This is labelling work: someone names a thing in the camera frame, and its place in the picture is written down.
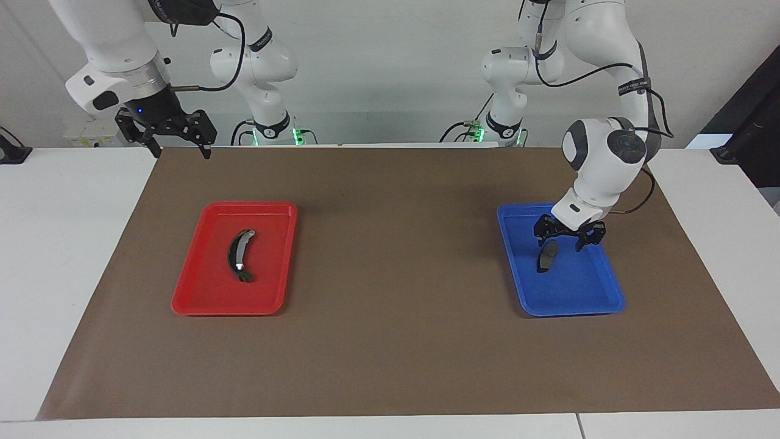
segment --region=black stand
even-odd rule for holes
[[[780,82],[767,93],[745,122],[737,128],[734,137],[720,148],[712,148],[710,152],[715,160],[722,165],[739,165],[737,154],[761,137],[764,131],[773,127],[780,111]]]
[[[0,149],[3,151],[0,165],[21,165],[33,151],[27,146],[12,145],[2,134],[0,134]]]

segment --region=black cable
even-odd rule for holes
[[[538,33],[539,34],[542,33],[542,30],[544,28],[544,16],[547,15],[547,7],[549,5],[550,5],[550,3],[546,3],[544,5],[544,11],[542,11],[542,13],[541,13],[541,18],[539,19],[539,28],[538,28]],[[536,65],[537,75],[539,76],[539,80],[541,81],[541,83],[546,85],[546,86],[548,86],[548,87],[550,87],[550,88],[565,87],[567,85],[571,85],[571,84],[574,84],[576,82],[580,82],[581,80],[583,80],[585,78],[588,78],[588,77],[591,77],[591,76],[595,75],[596,73],[603,72],[604,70],[613,69],[615,67],[628,67],[630,69],[634,68],[633,65],[628,64],[627,62],[616,62],[615,64],[610,64],[608,66],[599,67],[598,69],[593,70],[592,72],[585,73],[581,77],[577,77],[577,78],[572,79],[572,80],[567,80],[566,82],[563,82],[563,83],[560,83],[560,84],[550,84],[541,76],[541,71],[539,70],[539,58],[537,57],[537,55],[538,55],[537,53],[534,53],[534,64]]]
[[[637,211],[637,210],[639,210],[639,209],[642,209],[642,207],[643,207],[644,205],[646,205],[646,204],[647,204],[647,202],[649,202],[649,201],[650,201],[650,198],[652,198],[652,197],[653,197],[653,193],[655,192],[655,187],[656,187],[656,185],[658,185],[658,182],[655,180],[655,175],[653,175],[653,173],[652,173],[652,172],[650,172],[649,170],[646,170],[646,169],[642,168],[642,172],[644,172],[645,174],[647,174],[647,176],[648,176],[648,177],[650,177],[650,182],[651,182],[651,185],[650,185],[650,192],[647,194],[647,197],[645,197],[645,198],[644,198],[644,200],[642,200],[642,202],[641,202],[641,203],[639,203],[639,205],[638,205],[637,207],[633,208],[633,209],[628,209],[628,210],[613,210],[613,211],[611,211],[610,213],[613,213],[613,214],[615,214],[615,215],[628,215],[628,214],[630,214],[630,213],[634,213],[634,212],[636,212],[636,211]]]
[[[302,134],[311,134],[311,135],[314,137],[314,143],[315,143],[316,145],[319,145],[319,144],[320,144],[320,141],[317,139],[317,134],[316,134],[316,133],[314,133],[312,130],[301,130],[300,132],[301,132]]]
[[[247,135],[247,134],[249,134],[250,136],[254,136],[254,131],[244,131],[244,132],[242,132],[242,133],[239,135],[239,146],[241,145],[241,139],[242,139],[242,138],[243,138],[245,135]]]
[[[235,36],[233,36],[231,34],[228,34],[228,31],[225,30],[225,29],[222,29],[222,26],[220,26],[219,23],[217,23],[216,21],[212,21],[211,24],[215,25],[217,27],[217,29],[221,30],[223,34],[229,36],[230,38],[232,38],[234,40],[238,40],[239,39],[238,37],[235,37]]]
[[[653,90],[652,88],[647,89],[647,91],[658,98],[658,101],[661,103],[661,116],[664,120],[664,129],[666,129],[666,132],[663,132],[661,130],[656,130],[654,128],[647,128],[647,127],[639,127],[634,128],[634,130],[637,131],[647,131],[648,133],[655,133],[660,134],[661,136],[669,137],[670,139],[675,138],[675,135],[672,133],[672,130],[669,129],[669,120],[666,117],[666,101],[664,101],[664,97],[661,96],[657,91]]]
[[[16,143],[19,144],[20,148],[25,148],[24,143],[22,143],[22,141],[19,140],[19,138],[17,136],[13,135],[13,133],[11,131],[8,131],[5,127],[0,127],[0,130],[3,130],[6,133],[8,133],[8,135],[11,136],[11,138],[13,138],[13,140],[15,140]]]
[[[465,122],[458,122],[452,125],[450,128],[447,128],[447,131],[444,132],[444,134],[439,139],[439,143],[444,143],[444,140],[449,136],[449,134],[452,132],[452,130],[456,129],[457,127],[465,127]]]
[[[236,136],[238,135],[241,127],[243,127],[244,125],[251,125],[251,123],[242,120],[238,125],[236,125],[236,128],[233,130],[233,135],[230,137],[230,146],[234,146],[236,144]]]
[[[526,7],[526,0],[523,0],[522,3],[520,3],[520,12],[517,13],[517,21],[520,21],[520,17],[523,16],[523,8]]]
[[[480,110],[479,113],[477,113],[477,117],[475,117],[474,120],[479,120],[480,117],[482,117],[482,112],[485,111],[485,109],[488,107],[488,104],[490,103],[490,101],[493,99],[494,96],[495,93],[490,93],[490,97],[487,98],[487,101],[485,101],[485,105],[482,105],[482,109]]]
[[[174,87],[174,91],[224,91],[230,88],[237,79],[239,79],[239,74],[241,73],[241,66],[243,65],[243,56],[246,52],[246,28],[244,27],[241,20],[239,20],[237,17],[234,17],[230,14],[226,14],[223,12],[220,12],[217,14],[217,16],[224,17],[229,20],[233,20],[236,23],[239,24],[239,27],[241,28],[241,53],[239,54],[239,65],[236,67],[236,72],[233,74],[233,78],[225,85],[222,85],[221,87],[203,87],[200,85],[185,85],[185,86],[177,86]]]

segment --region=white wall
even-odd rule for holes
[[[85,117],[69,102],[62,78],[74,74],[85,57],[47,0],[0,0],[0,7],[3,3],[12,16],[0,13],[0,123],[32,145],[60,146],[57,118]],[[516,41],[520,1],[263,4],[276,37],[300,57],[298,77],[280,84],[300,124],[316,130],[323,142],[368,143],[435,141],[451,123],[473,117],[491,92],[480,75],[482,55]],[[778,0],[629,0],[628,13],[679,135],[667,146],[687,145],[780,41]],[[21,32],[6,25],[14,20]],[[176,84],[216,84],[210,54],[231,40],[214,27],[182,27],[171,39],[166,25],[147,26],[173,59]],[[28,40],[9,43],[9,34]],[[29,47],[39,48],[48,62],[25,56]],[[50,72],[38,64],[50,64]],[[572,60],[564,76],[588,70]],[[619,114],[615,85],[606,73],[565,89],[526,92],[529,145],[559,144],[581,117]],[[181,96],[188,111],[209,112],[219,143],[228,142],[232,127],[250,115],[235,91]]]

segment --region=plastic tray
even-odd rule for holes
[[[267,316],[285,299],[297,208],[286,202],[217,202],[200,215],[173,310],[184,316]],[[233,238],[244,229],[257,234],[244,261],[254,275],[239,282],[228,266]]]
[[[537,273],[534,224],[552,204],[513,204],[498,209],[509,265],[520,304],[536,317],[614,314],[626,300],[604,249],[588,245],[575,252],[575,237],[557,237],[558,255],[547,273]]]

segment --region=green indicator light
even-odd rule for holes
[[[306,143],[306,141],[303,139],[303,135],[301,134],[300,130],[297,130],[297,129],[293,128],[292,129],[292,136],[295,138],[295,144],[297,146],[301,146],[304,143]]]
[[[528,140],[528,130],[523,128],[523,129],[520,130],[520,135],[517,136],[517,143],[516,143],[516,145],[517,146],[525,146],[526,145],[526,140]]]

